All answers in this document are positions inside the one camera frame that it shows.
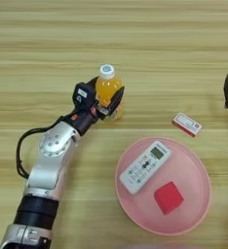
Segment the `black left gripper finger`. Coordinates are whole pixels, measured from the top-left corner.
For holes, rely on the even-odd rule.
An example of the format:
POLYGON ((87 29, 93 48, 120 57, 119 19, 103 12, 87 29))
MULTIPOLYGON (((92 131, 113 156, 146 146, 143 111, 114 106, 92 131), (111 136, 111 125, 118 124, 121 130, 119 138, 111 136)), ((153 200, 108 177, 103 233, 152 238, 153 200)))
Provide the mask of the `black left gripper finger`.
POLYGON ((121 103, 121 100, 123 98, 123 94, 124 94, 124 87, 120 87, 115 94, 112 96, 111 98, 111 102, 107 107, 108 110, 108 115, 111 116, 113 114, 113 112, 117 109, 117 107, 119 106, 119 104, 121 103))
POLYGON ((99 78, 99 76, 92 78, 91 80, 89 80, 89 81, 87 82, 87 85, 89 85, 89 86, 95 88, 95 85, 96 85, 96 82, 97 82, 98 78, 99 78))

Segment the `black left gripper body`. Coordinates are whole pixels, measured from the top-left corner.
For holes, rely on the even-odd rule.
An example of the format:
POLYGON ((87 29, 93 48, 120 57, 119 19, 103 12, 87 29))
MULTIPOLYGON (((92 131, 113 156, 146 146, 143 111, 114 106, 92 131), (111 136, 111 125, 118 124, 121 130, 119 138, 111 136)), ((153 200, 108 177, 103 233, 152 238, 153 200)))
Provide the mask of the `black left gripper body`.
POLYGON ((106 117, 107 113, 101 112, 98 105, 94 104, 90 108, 75 108, 71 113, 64 116, 62 120, 83 136, 98 120, 104 120, 106 117))

